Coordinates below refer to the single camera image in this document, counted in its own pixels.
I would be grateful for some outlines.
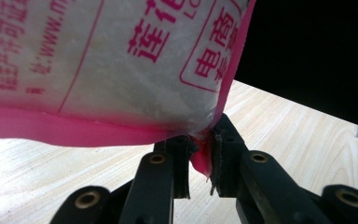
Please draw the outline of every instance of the light wood surface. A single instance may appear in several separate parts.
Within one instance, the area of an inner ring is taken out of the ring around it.
[[[303,188],[358,189],[358,125],[234,82],[225,113],[250,149],[275,157]],[[67,196],[89,185],[114,190],[133,178],[153,146],[55,147],[0,140],[0,223],[49,223]],[[174,223],[239,223],[234,199],[209,195],[190,169],[191,200],[175,200]]]

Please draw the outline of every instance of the black background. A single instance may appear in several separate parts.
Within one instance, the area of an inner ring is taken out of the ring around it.
[[[236,79],[358,124],[358,0],[257,0]]]

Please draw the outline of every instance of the plastic bag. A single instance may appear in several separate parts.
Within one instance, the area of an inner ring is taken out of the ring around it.
[[[100,147],[190,134],[202,145],[254,3],[0,0],[0,138]],[[206,175],[207,154],[193,158]]]

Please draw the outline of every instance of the wood grain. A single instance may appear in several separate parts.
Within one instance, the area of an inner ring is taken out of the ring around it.
[[[274,156],[302,187],[358,188],[358,126],[234,82],[228,114],[250,149]],[[65,198],[89,185],[114,190],[133,178],[153,146],[55,147],[0,140],[0,223],[48,223]],[[176,200],[175,223],[239,223],[234,199],[209,195],[211,183],[190,169],[191,200]]]

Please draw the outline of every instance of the red chinese characters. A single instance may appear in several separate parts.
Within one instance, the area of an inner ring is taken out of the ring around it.
[[[138,57],[146,57],[155,63],[170,33],[164,32],[158,27],[152,27],[150,23],[144,23],[145,21],[141,20],[139,25],[135,27],[135,35],[130,40],[127,52]]]
[[[211,70],[214,70],[219,63],[221,53],[206,49],[202,56],[197,59],[196,74],[201,77],[208,77]]]
[[[238,29],[233,16],[224,7],[213,21],[213,29],[209,36],[209,45],[196,60],[195,74],[200,77],[212,78],[220,82],[226,74],[228,50],[232,50]]]
[[[127,53],[156,63],[170,37],[171,27],[181,15],[193,20],[200,0],[146,0],[145,4],[145,13],[134,28]]]
[[[19,67],[13,57],[20,54],[20,38],[25,35],[27,19],[25,0],[0,0],[0,90],[15,91]]]
[[[211,92],[220,92],[227,75],[243,11],[235,1],[217,6],[213,0],[198,41],[180,73],[186,85]]]

